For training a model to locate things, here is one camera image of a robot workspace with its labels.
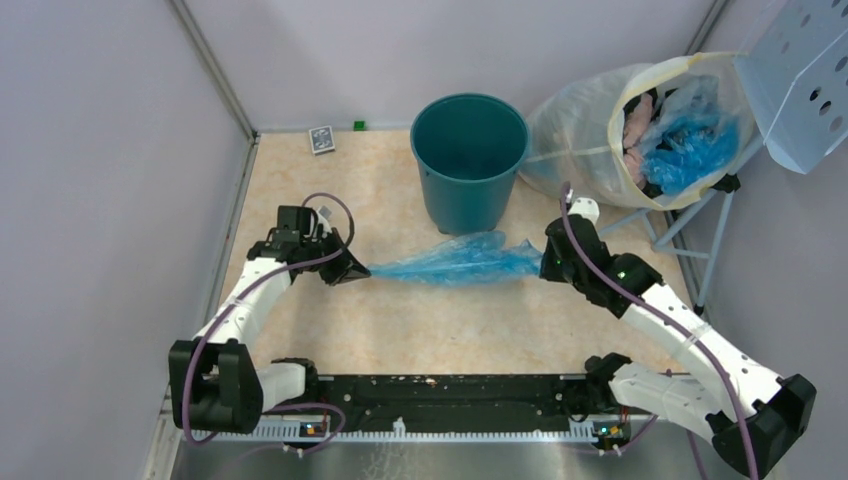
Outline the blue plastic trash bag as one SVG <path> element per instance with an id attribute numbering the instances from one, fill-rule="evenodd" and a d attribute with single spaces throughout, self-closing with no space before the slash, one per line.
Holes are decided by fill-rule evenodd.
<path id="1" fill-rule="evenodd" d="M 426 251 L 368 269 L 375 278 L 441 287 L 499 284 L 535 277 L 543 253 L 527 239 L 508 246 L 504 232 L 458 236 Z"/>

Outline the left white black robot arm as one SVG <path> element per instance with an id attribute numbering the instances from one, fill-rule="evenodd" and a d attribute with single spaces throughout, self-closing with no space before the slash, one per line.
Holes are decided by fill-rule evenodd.
<path id="1" fill-rule="evenodd" d="M 371 275 L 324 215 L 283 205 L 266 238 L 248 250 L 215 315 L 168 352 L 173 421 L 187 439 L 195 430 L 250 433 L 262 414 L 284 402 L 302 414 L 317 407 L 321 388 L 312 380 L 313 362 L 275 360 L 258 369 L 250 354 L 272 308 L 303 273 L 318 274 L 328 286 Z"/>

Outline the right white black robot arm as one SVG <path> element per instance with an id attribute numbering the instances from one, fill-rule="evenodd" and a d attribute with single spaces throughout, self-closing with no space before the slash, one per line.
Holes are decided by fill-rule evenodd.
<path id="1" fill-rule="evenodd" d="M 651 337 L 688 372 L 661 374 L 609 353 L 585 363 L 586 397 L 600 412 L 640 409 L 709 441 L 751 479 L 765 477 L 806 432 L 817 396 L 803 375 L 761 365 L 689 309 L 657 270 L 612 254 L 594 223 L 577 214 L 545 230 L 540 276 L 566 283 L 592 304 Z"/>

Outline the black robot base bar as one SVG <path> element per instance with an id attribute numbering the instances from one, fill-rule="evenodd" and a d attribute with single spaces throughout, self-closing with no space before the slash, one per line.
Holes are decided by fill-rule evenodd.
<path id="1" fill-rule="evenodd" d="M 643 416 L 582 374 L 324 375 L 284 403 L 296 412 L 344 420 L 344 432 L 564 432 L 578 421 L 618 423 Z"/>

